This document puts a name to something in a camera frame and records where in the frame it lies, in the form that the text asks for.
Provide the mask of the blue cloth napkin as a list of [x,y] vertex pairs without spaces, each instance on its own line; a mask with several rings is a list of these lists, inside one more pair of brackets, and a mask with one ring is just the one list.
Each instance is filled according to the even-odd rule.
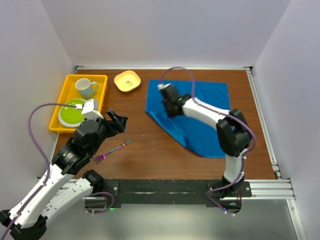
[[[224,158],[218,134],[209,125],[194,118],[177,116],[169,118],[158,90],[159,80],[148,83],[145,112],[173,139],[191,152],[204,158]],[[197,81],[195,96],[214,107],[230,110],[228,85],[224,82]]]

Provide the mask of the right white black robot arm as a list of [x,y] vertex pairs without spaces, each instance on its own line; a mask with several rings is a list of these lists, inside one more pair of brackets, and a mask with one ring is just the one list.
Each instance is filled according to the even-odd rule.
[[227,196],[235,196],[241,190],[239,182],[242,182],[245,176],[247,153],[251,152],[257,143],[256,136],[242,112],[238,109],[230,111],[214,107],[189,94],[180,95],[171,83],[160,83],[157,88],[163,97],[162,103],[168,117],[193,118],[216,130],[219,146],[225,153],[225,170],[222,186],[209,190],[207,196],[220,191]]

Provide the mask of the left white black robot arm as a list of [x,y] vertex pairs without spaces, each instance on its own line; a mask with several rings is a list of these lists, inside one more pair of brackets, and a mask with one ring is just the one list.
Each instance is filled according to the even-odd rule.
[[99,196],[104,190],[104,179],[94,170],[87,171],[71,187],[58,191],[76,175],[106,138],[126,130],[128,118],[111,109],[109,120],[91,111],[67,144],[61,147],[50,162],[48,171],[28,195],[10,210],[0,212],[0,222],[15,240],[38,240],[59,215],[87,196]]

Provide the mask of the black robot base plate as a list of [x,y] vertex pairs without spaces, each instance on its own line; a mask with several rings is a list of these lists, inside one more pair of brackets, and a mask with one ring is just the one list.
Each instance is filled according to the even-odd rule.
[[227,210],[240,210],[242,199],[250,198],[252,190],[248,181],[227,189],[212,191],[227,183],[220,179],[106,179],[104,190],[114,196],[113,208],[125,204],[151,205],[205,205],[215,207],[209,196]]

